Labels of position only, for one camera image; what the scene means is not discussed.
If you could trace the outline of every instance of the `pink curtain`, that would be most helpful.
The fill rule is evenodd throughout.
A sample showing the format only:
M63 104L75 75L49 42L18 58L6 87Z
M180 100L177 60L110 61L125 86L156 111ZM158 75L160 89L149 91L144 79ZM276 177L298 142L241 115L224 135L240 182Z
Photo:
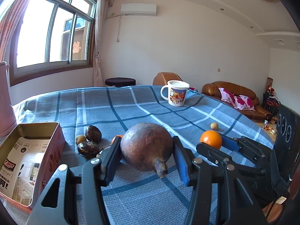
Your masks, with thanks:
M15 0L0 21L0 62L29 0Z
M102 26L107 14L107 10L109 6L113 5L114 0L97 0L96 5L96 16L95 16L95 56L93 62L93 86L94 87L103 87L103 79L101 74L100 65L101 62L99 60L99 51L100 51L100 40L101 40L101 32Z

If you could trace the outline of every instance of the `air conditioner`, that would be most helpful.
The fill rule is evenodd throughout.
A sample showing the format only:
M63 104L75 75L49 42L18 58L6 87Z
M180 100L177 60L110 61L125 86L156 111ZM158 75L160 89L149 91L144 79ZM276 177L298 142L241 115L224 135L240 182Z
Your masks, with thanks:
M156 16L156 4L127 3L121 6L121 15Z

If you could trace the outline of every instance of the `orange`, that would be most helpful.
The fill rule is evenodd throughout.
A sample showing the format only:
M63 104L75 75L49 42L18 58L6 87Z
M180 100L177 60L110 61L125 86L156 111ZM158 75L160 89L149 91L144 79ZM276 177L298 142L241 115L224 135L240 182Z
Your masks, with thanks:
M112 138L112 141L111 141L111 143L110 143L111 145L113 144L113 142L115 141L115 138L116 138L117 136L115 136L115 137Z
M219 150L222 145L222 137L217 131L207 130L201 135L200 143L201 142Z

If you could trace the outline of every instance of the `window sill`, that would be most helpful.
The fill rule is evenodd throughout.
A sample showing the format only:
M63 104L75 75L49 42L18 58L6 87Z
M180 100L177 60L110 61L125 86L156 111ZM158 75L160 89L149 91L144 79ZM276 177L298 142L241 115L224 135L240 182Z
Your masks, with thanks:
M10 78L9 78L10 86L15 86L15 85L17 85L19 83L23 83L27 80L33 80L35 78L46 76L46 75L53 74L53 73L61 73L61 72L69 71L69 70L91 68L91 67L93 67L92 64L73 65L73 66L69 66L69 67L60 67L60 68L52 68L52 69L42 70L42 71L38 71L35 73L22 75L19 77L11 77L11 74L10 74Z

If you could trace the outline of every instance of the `tablecloth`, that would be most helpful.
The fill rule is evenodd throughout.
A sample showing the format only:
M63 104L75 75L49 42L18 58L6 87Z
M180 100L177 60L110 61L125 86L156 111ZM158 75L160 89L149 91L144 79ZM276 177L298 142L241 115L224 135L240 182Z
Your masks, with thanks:
M160 86L131 86L124 88L82 88L58 91L31 97L14 106L18 123L59 121L66 145L61 163L70 167L83 165L86 159L78 155L75 137L84 134L88 125L102 132L100 145L124 134L140 122L152 122L178 136L184 147L196 156L201 134L212 122L228 137L247 136L269 148L270 137L262 129L235 109L214 98L189 90L182 107L163 100ZM249 160L224 147L221 151L239 164L254 166ZM162 179L154 172L137 171L121 162L109 187L102 188L111 224L183 224L189 207L192 188L181 182L173 156L167 162L168 175ZM81 186L78 185L77 208L79 224L82 216ZM6 203L6 209L19 225L28 215ZM210 223L215 223L217 184L212 186Z

